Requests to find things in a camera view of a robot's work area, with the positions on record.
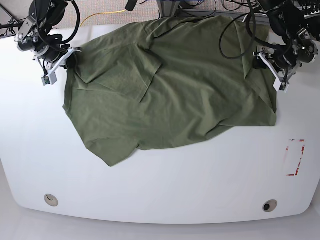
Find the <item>aluminium frame stand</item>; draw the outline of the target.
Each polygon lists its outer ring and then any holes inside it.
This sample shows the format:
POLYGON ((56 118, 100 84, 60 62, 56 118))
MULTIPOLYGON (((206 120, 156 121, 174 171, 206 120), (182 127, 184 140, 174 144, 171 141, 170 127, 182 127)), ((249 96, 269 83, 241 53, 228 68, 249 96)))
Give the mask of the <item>aluminium frame stand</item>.
POLYGON ((157 0, 160 18, 177 17, 181 0, 157 0))

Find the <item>red tape rectangle marking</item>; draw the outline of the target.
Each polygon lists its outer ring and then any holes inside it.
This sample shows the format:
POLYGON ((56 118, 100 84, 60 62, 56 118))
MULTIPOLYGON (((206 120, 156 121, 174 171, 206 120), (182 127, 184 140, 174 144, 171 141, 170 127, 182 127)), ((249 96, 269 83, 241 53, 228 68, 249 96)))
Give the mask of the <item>red tape rectangle marking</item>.
POLYGON ((297 176, 304 155, 306 141, 304 139, 289 139, 283 163, 284 174, 288 177, 297 176))

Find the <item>right grey table grommet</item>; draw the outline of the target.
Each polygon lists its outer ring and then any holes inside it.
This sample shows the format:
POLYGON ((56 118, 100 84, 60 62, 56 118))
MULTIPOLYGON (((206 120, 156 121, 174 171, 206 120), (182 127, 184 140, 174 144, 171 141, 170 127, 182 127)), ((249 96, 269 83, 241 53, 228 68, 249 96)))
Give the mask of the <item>right grey table grommet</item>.
POLYGON ((278 202, 275 199, 268 200, 262 207, 262 210, 266 213, 270 213, 276 209, 278 202))

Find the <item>left grey table grommet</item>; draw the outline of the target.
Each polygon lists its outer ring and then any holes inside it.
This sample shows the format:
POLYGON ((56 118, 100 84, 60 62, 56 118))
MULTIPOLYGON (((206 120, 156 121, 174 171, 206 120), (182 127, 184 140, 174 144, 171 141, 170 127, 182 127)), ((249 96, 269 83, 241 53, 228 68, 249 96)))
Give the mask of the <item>left grey table grommet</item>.
POLYGON ((51 207, 57 207, 59 204, 58 199, 52 194, 45 194, 44 201, 51 207))

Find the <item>black tripod leg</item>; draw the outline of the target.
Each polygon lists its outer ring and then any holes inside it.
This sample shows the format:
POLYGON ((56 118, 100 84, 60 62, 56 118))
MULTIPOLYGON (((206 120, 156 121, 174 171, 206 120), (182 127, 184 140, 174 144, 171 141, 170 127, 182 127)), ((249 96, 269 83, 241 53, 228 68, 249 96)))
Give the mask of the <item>black tripod leg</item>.
POLYGON ((0 24, 21 21, 29 15, 31 0, 0 0, 0 24))

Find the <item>grey table grommet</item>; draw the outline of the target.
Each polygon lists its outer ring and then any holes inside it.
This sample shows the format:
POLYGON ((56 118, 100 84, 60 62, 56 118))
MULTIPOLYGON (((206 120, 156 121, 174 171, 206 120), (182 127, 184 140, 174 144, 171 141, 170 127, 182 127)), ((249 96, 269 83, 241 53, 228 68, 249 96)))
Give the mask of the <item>grey table grommet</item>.
POLYGON ((278 202, 275 199, 268 200, 262 207, 262 210, 266 213, 270 213, 276 209, 278 202))
POLYGON ((59 204, 58 199, 52 194, 45 194, 44 201, 51 207, 57 207, 59 204))

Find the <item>olive green T-shirt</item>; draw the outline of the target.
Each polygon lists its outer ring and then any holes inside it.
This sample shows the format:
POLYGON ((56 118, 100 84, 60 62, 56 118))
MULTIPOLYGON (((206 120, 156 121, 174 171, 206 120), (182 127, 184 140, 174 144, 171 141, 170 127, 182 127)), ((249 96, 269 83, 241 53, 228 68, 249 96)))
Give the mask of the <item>olive green T-shirt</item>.
POLYGON ((85 147, 112 167, 135 150, 210 140, 276 124, 275 78, 254 69, 246 26, 229 17, 127 24, 77 52, 63 109, 85 147))

